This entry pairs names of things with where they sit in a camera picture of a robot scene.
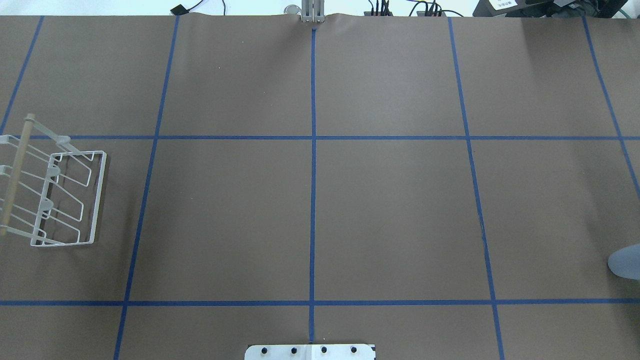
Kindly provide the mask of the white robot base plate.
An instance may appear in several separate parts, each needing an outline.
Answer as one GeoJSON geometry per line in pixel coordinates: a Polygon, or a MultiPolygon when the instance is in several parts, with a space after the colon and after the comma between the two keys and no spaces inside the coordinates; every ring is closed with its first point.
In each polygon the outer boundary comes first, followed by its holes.
{"type": "Polygon", "coordinates": [[[355,344],[256,344],[247,347],[245,360],[375,360],[374,345],[355,344]]]}

